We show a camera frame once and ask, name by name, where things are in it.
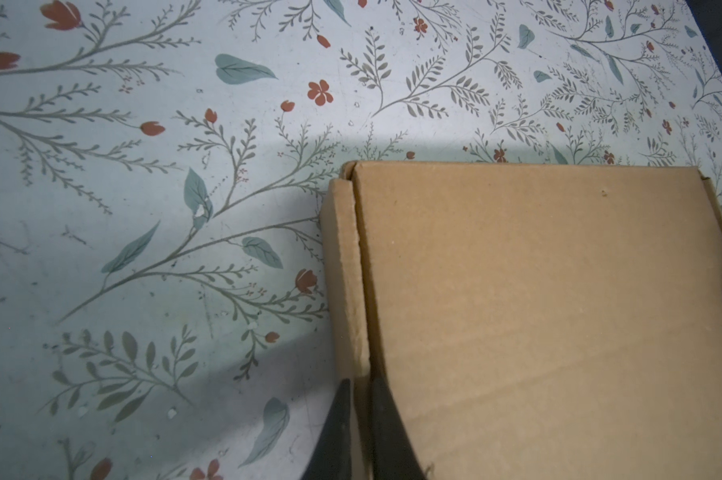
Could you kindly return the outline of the brown cardboard box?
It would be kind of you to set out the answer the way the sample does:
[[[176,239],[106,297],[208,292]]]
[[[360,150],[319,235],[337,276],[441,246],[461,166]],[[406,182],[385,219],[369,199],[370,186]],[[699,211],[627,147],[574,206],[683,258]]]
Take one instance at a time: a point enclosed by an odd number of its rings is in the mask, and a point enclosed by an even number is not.
[[[383,377],[426,479],[722,479],[698,169],[351,162],[320,224],[352,478]]]

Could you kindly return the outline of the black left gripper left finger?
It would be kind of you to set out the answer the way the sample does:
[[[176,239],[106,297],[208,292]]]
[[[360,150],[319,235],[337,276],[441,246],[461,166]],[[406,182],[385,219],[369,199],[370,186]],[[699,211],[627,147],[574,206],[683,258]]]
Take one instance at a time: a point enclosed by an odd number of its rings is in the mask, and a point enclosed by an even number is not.
[[[302,480],[352,478],[351,380],[342,380]]]

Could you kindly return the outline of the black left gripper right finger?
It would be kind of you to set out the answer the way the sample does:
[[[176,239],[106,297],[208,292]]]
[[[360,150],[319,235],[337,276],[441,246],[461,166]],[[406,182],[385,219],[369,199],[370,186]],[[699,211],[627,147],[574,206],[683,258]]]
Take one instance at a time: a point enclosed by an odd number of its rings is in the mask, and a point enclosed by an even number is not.
[[[390,387],[383,377],[371,382],[373,473],[378,480],[425,480]]]

